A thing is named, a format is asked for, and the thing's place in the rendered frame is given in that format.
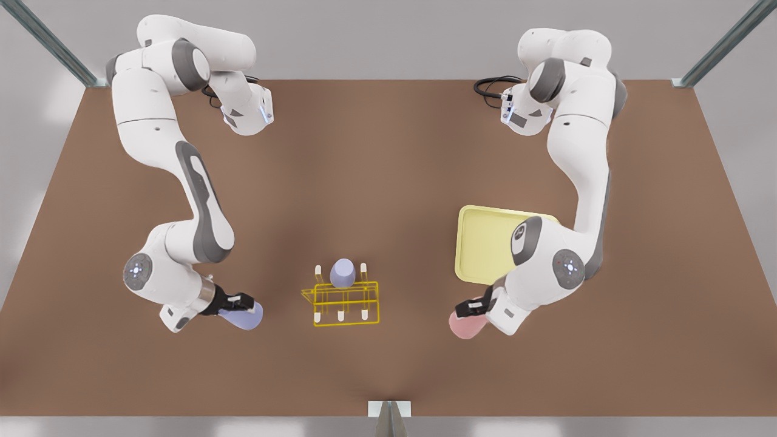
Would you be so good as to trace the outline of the silver frame post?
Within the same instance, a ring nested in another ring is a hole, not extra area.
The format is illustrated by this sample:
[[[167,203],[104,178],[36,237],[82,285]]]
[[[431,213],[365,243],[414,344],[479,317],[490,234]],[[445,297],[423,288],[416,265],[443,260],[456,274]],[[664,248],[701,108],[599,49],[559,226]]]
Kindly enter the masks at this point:
[[[367,416],[378,420],[374,437],[408,437],[404,420],[411,415],[410,401],[367,402]]]
[[[738,22],[708,50],[699,61],[683,75],[682,78],[672,78],[671,85],[680,89],[692,89],[714,67],[719,64],[740,42],[772,12],[777,9],[777,0],[757,0]]]
[[[107,86],[106,80],[92,74],[22,0],[0,0],[0,5],[81,84],[86,87]]]

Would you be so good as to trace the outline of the pink cup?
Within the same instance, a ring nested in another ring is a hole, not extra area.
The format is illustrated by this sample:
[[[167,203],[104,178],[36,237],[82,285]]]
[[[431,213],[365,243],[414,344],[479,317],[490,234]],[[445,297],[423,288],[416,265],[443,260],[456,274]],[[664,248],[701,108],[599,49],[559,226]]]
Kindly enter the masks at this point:
[[[475,337],[489,321],[485,315],[477,313],[470,316],[460,317],[458,316],[458,310],[464,310],[464,306],[470,303],[481,303],[482,296],[478,296],[474,299],[469,299],[464,302],[460,302],[455,305],[454,311],[449,316],[449,327],[452,333],[461,339],[471,339]]]

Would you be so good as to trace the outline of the lavender cup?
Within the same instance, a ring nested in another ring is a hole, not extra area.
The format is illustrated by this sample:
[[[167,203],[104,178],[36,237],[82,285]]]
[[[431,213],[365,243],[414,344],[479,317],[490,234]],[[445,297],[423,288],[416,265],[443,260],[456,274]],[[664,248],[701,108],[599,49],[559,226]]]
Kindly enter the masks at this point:
[[[237,311],[222,309],[219,310],[219,316],[240,329],[253,330],[263,320],[263,307],[258,302],[254,302],[252,310]]]
[[[355,265],[349,259],[339,259],[332,266],[329,276],[330,283],[334,287],[346,290],[355,283]]]

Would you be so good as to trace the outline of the pale yellow tray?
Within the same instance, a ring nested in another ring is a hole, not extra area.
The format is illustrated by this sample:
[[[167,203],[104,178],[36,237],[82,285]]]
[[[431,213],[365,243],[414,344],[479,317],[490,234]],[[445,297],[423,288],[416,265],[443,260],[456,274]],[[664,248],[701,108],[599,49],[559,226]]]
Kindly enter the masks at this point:
[[[458,215],[455,273],[464,282],[490,285],[514,268],[510,239],[525,219],[552,215],[466,205]]]

